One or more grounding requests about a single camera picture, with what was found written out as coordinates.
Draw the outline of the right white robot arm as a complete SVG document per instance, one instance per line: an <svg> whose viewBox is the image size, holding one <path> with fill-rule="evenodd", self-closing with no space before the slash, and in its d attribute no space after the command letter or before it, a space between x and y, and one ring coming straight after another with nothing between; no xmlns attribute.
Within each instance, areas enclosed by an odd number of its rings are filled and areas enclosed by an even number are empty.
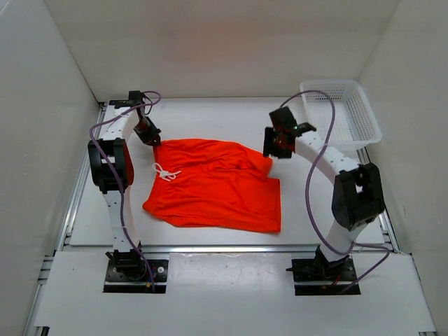
<svg viewBox="0 0 448 336"><path fill-rule="evenodd" d="M289 159L293 154L311 163L305 182L305 205L311 224L321 240L314 271L329 280L340 270L359 234L385 210L381 176L375 164L360 164L329 146L308 122L297 123L288 107L269 113L271 127L265 128L263 155ZM330 231L323 236L318 228L309 191L312 174L319 170L333 185Z"/></svg>

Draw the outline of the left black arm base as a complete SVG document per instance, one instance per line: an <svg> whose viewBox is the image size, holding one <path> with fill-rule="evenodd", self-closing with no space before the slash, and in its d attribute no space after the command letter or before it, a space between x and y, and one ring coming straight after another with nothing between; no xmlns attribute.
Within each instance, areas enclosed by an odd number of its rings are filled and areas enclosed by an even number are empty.
<svg viewBox="0 0 448 336"><path fill-rule="evenodd" d="M108 265L104 293L165 294L169 273L168 259L143 261L135 250L106 252Z"/></svg>

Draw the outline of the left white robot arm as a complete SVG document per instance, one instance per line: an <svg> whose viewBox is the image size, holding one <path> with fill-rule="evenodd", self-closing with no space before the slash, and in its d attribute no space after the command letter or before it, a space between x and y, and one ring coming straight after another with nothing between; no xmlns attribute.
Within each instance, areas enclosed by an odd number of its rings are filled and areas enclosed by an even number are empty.
<svg viewBox="0 0 448 336"><path fill-rule="evenodd" d="M89 129L87 151L91 176L104 197L113 231L113 252L109 258L115 263L126 258L122 271L131 280L144 277L147 264L133 224L130 189L134 167L127 142L136 134L147 146L161 145L161 130L149 118L161 98L159 92L152 90L130 91L126 100L115 102L112 118Z"/></svg>

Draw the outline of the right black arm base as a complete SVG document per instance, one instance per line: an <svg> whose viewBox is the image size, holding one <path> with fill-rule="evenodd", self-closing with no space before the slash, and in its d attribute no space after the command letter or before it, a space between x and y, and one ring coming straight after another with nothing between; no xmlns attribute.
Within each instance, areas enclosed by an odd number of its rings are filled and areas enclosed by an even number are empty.
<svg viewBox="0 0 448 336"><path fill-rule="evenodd" d="M360 295L358 277L349 257L328 262L318 247L313 258L292 259L291 272L296 296Z"/></svg>

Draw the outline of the orange shorts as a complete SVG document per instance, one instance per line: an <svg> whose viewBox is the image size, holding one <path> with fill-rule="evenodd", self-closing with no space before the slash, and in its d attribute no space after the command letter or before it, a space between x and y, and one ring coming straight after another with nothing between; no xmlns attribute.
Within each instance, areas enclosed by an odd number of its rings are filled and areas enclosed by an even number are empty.
<svg viewBox="0 0 448 336"><path fill-rule="evenodd" d="M155 179L142 204L178 228L227 228L278 234L281 182L273 161L240 143L172 139L153 150Z"/></svg>

